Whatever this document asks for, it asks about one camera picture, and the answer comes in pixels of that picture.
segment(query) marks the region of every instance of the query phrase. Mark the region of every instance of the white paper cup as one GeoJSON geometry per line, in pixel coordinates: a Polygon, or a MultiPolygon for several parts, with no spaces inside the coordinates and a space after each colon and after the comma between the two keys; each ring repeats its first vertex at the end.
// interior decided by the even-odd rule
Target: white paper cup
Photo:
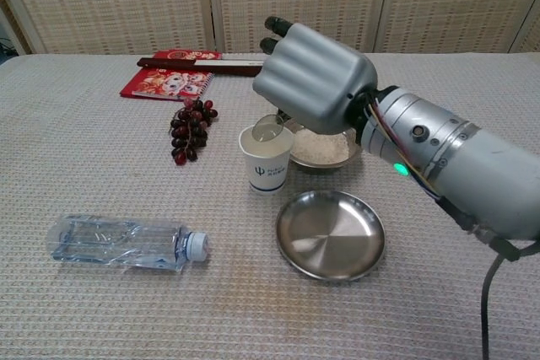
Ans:
{"type": "Polygon", "coordinates": [[[252,128],[253,126],[248,126],[240,133],[238,143],[246,157],[250,188],[257,194],[269,196],[280,191],[285,185],[294,134],[283,128],[274,139],[258,142],[251,135],[252,128]]]}

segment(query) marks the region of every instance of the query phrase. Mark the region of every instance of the rice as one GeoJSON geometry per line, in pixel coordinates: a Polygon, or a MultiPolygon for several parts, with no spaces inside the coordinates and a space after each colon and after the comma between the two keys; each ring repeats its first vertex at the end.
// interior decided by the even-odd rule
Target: rice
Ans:
{"type": "Polygon", "coordinates": [[[320,135],[303,128],[294,134],[291,153],[311,164],[337,164],[348,159],[348,142],[343,134],[320,135]]]}

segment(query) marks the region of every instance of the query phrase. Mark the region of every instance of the metal bowl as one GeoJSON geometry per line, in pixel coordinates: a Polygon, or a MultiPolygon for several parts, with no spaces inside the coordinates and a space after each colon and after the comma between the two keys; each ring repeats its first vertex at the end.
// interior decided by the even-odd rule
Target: metal bowl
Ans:
{"type": "Polygon", "coordinates": [[[289,201],[276,222],[282,255],[306,275],[351,281],[376,268],[385,230],[373,209],[341,191],[308,191],[289,201]]]}
{"type": "MultiPolygon", "coordinates": [[[[293,134],[305,128],[304,126],[299,124],[294,118],[287,120],[283,125],[290,129],[293,134]]],[[[348,158],[345,159],[343,162],[336,162],[335,164],[315,164],[297,158],[292,153],[290,154],[290,160],[294,162],[300,169],[308,173],[325,174],[338,170],[343,166],[346,166],[355,161],[361,151],[360,146],[356,143],[356,131],[353,128],[350,128],[347,131],[343,132],[343,135],[347,139],[348,144],[348,158]]]]}

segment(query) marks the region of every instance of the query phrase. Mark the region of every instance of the bunch of red grapes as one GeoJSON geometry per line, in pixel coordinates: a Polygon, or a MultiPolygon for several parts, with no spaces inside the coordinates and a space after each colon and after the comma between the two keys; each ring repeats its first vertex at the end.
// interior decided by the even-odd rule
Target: bunch of red grapes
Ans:
{"type": "Polygon", "coordinates": [[[188,160],[197,160],[197,149],[206,147],[207,129],[218,116],[212,100],[185,99],[184,107],[179,109],[170,122],[170,134],[173,137],[171,152],[176,164],[182,166],[188,160]]]}

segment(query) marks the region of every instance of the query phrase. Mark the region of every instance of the bottle cap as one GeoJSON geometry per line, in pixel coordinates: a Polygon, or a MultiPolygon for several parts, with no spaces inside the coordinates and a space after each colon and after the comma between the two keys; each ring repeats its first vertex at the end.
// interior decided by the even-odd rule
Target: bottle cap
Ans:
{"type": "Polygon", "coordinates": [[[187,239],[186,257],[189,261],[205,261],[208,255],[208,236],[192,232],[187,239]]]}

